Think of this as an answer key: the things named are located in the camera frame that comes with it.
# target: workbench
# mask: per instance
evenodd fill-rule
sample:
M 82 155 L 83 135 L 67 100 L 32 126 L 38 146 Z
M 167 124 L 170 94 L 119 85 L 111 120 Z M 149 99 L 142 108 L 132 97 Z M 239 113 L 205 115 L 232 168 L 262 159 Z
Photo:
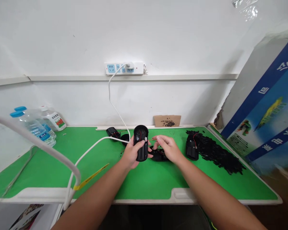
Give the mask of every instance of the workbench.
M 199 156 L 191 161 L 203 172 L 219 183 L 242 204 L 280 204 L 282 199 L 275 193 L 229 146 L 204 126 L 177 128 L 149 128 L 149 139 L 158 134 L 171 136 L 185 155 L 187 130 L 199 131 L 216 141 L 224 149 L 236 155 L 247 168 L 229 175 L 212 161 Z M 105 130 L 96 127 L 67 127 L 56 132 L 54 148 L 75 163 L 97 140 L 107 136 Z M 117 163 L 124 150 L 121 142 L 106 139 L 98 143 L 78 164 L 81 181 L 84 181 L 101 167 L 109 166 L 77 191 L 73 201 Z M 71 171 L 61 162 L 38 149 L 9 192 L 2 197 L 6 187 L 29 157 L 25 153 L 13 164 L 0 172 L 0 202 L 9 203 L 63 203 Z M 172 162 L 155 162 L 147 159 L 131 170 L 116 195 L 114 203 L 121 204 L 196 204 L 181 172 Z

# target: hand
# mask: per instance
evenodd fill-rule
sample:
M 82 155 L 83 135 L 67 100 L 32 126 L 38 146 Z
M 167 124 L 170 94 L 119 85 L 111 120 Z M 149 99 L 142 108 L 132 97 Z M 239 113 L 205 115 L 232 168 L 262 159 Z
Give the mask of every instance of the hand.
M 164 149 L 166 157 L 174 164 L 177 164 L 180 159 L 184 158 L 173 138 L 164 135 L 158 135 L 154 136 L 153 140 L 157 140 L 153 149 L 156 150 L 160 145 Z
M 138 157 L 138 150 L 142 148 L 145 144 L 145 141 L 140 141 L 136 143 L 136 145 L 133 145 L 134 137 L 130 139 L 130 142 L 127 144 L 126 149 L 124 151 L 124 154 L 122 156 L 121 161 L 126 164 L 126 166 L 130 169 L 134 169 L 136 166 L 138 166 L 139 162 L 136 161 Z

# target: green desk mat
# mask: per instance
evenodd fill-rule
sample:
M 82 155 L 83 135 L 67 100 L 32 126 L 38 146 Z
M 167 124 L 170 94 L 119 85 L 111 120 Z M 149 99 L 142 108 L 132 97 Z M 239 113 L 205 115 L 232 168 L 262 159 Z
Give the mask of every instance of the green desk mat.
M 158 134 L 171 136 L 175 139 L 182 153 L 185 153 L 187 130 L 200 131 L 203 135 L 212 138 L 217 144 L 227 149 L 206 127 L 150 129 L 149 139 Z M 79 157 L 97 140 L 107 136 L 106 131 L 96 131 L 95 127 L 67 127 L 56 134 L 57 144 L 54 148 L 73 163 L 76 163 Z M 98 143 L 78 165 L 82 176 L 81 181 L 84 181 L 107 163 L 110 163 L 110 165 L 80 191 L 76 192 L 74 198 L 78 198 L 119 161 L 122 150 L 124 150 L 124 147 L 121 142 L 103 140 Z M 0 173 L 0 197 L 28 157 L 29 153 L 24 154 Z M 239 173 L 229 175 L 224 168 L 219 168 L 211 161 L 203 160 L 201 156 L 199 156 L 198 161 L 192 161 L 192 163 L 237 199 L 277 200 L 276 194 L 249 169 L 243 170 L 243 175 Z M 14 186 L 5 195 L 5 198 L 11 198 L 29 187 L 66 187 L 69 177 L 70 170 L 65 165 L 39 149 Z M 147 159 L 140 162 L 137 168 L 129 172 L 116 195 L 116 199 L 169 199 L 173 188 L 188 188 L 178 168 L 171 162 L 155 162 Z

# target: white bottle cap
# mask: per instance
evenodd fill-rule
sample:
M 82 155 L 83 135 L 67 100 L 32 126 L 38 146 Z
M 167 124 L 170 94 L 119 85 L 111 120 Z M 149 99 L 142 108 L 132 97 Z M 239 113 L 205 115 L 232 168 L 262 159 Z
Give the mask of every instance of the white bottle cap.
M 40 109 L 41 109 L 41 111 L 47 111 L 48 110 L 48 107 L 47 106 L 41 106 L 41 107 L 39 107 Z

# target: plastic bottle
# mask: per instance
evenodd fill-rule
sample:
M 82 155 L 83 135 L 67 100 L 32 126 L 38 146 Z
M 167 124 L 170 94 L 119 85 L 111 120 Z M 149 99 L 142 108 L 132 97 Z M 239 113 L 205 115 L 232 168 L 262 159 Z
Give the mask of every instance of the plastic bottle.
M 10 114 L 11 117 L 18 120 L 20 125 L 29 130 L 33 135 L 40 138 L 43 142 L 53 147 L 56 144 L 55 139 L 50 136 L 46 129 L 37 120 L 30 116 L 24 116 L 24 112 L 16 111 Z
M 22 111 L 24 114 L 31 116 L 31 118 L 37 120 L 41 125 L 46 129 L 46 131 L 52 136 L 54 139 L 57 135 L 52 131 L 52 129 L 47 125 L 46 121 L 36 112 L 32 110 L 28 110 L 25 106 L 20 106 L 14 109 L 15 111 Z
M 51 129 L 54 131 L 62 131 L 66 128 L 65 122 L 57 112 L 49 110 L 47 106 L 41 106 L 40 109 L 42 111 L 41 117 Z

